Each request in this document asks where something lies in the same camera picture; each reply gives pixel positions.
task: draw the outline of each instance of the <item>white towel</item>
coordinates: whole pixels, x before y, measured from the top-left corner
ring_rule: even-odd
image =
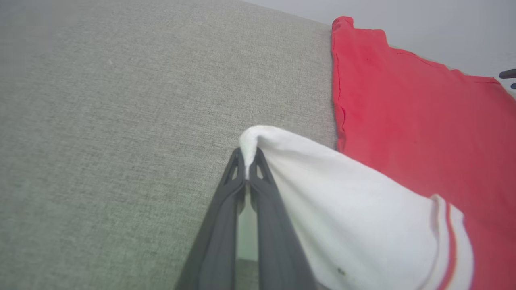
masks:
[[[246,176],[263,150],[315,277],[332,289],[468,289],[473,251],[463,214],[294,133],[240,137]]]

